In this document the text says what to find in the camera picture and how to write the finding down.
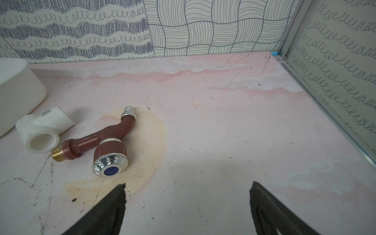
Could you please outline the maroon faucet valve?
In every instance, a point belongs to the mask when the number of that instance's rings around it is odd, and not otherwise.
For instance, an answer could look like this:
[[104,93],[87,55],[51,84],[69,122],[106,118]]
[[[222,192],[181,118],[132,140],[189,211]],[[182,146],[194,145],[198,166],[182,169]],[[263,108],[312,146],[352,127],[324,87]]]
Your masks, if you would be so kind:
[[51,151],[51,156],[57,162],[75,160],[94,148],[93,174],[104,178],[115,177],[128,167],[126,147],[122,140],[135,123],[134,108],[127,106],[120,117],[120,123],[80,139],[66,140]]

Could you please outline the white plastic storage box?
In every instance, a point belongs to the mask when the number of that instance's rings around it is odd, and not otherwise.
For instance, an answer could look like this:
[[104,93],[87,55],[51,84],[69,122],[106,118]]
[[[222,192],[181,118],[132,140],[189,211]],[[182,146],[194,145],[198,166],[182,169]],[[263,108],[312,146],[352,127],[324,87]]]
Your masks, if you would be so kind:
[[1,136],[46,97],[47,90],[20,58],[1,58]]

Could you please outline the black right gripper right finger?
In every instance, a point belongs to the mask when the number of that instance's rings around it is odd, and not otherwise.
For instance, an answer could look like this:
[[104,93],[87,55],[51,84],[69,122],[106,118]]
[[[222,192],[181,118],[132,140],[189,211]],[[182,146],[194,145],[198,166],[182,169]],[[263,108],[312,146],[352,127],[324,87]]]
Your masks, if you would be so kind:
[[250,207],[258,235],[317,235],[259,182],[250,189]]

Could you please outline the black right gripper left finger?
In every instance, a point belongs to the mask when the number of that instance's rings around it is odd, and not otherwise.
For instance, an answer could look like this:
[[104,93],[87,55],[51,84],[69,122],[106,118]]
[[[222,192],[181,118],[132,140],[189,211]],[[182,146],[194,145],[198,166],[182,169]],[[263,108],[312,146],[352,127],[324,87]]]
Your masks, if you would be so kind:
[[126,210],[125,188],[125,184],[119,184],[113,188],[64,234],[118,235]]

